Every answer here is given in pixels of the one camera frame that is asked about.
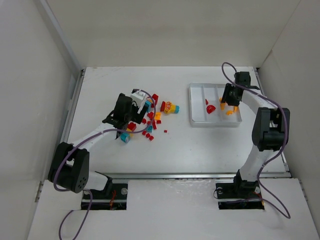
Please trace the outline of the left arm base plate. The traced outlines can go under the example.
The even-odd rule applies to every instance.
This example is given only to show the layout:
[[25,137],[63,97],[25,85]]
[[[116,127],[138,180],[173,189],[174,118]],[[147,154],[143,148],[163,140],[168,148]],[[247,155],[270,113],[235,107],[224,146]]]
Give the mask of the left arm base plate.
[[127,209],[129,185],[128,182],[116,182],[107,190],[98,191],[91,189],[93,211],[122,211]]

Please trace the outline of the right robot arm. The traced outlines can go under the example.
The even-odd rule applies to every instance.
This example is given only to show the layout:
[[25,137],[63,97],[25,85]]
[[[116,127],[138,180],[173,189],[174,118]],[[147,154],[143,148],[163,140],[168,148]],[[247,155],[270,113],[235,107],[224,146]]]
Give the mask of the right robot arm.
[[290,111],[260,95],[251,85],[246,71],[235,72],[234,83],[227,83],[221,103],[237,107],[247,105],[255,114],[251,139],[252,149],[244,165],[237,171],[232,183],[216,184],[218,199],[249,199],[260,189],[259,176],[274,152],[280,152],[288,143]]

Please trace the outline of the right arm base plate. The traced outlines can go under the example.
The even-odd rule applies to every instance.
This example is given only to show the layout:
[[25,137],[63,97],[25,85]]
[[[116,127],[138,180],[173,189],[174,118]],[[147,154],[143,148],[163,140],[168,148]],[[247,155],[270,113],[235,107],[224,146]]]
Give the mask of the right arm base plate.
[[238,185],[233,182],[215,183],[219,210],[264,210],[258,182],[252,185]]

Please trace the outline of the red arch lego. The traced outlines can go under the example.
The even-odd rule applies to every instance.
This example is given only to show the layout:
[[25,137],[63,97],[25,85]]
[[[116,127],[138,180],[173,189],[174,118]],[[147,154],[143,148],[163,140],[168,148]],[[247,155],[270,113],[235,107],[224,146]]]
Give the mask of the red arch lego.
[[211,114],[211,113],[213,113],[214,111],[216,110],[216,107],[214,106],[214,105],[207,105],[206,106],[206,112],[207,112],[207,114]]

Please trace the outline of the yellow butterfly lego block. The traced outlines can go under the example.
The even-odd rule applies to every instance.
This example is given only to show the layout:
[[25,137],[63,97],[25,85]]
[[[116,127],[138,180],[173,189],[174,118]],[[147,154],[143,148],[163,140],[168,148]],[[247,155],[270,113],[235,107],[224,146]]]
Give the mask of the yellow butterfly lego block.
[[164,112],[165,114],[177,114],[180,111],[180,107],[170,101],[163,101],[160,106],[160,111]]

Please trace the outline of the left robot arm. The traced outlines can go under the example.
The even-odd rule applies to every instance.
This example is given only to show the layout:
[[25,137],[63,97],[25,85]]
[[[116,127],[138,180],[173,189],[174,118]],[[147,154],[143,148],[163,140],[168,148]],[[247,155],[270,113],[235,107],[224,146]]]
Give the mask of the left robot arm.
[[115,141],[122,134],[136,134],[137,131],[130,131],[128,126],[142,122],[148,110],[145,102],[151,97],[142,89],[133,89],[129,96],[120,93],[114,109],[95,130],[72,143],[59,143],[48,173],[48,180],[54,189],[76,194],[81,191],[109,191],[111,178],[90,170],[91,151]]

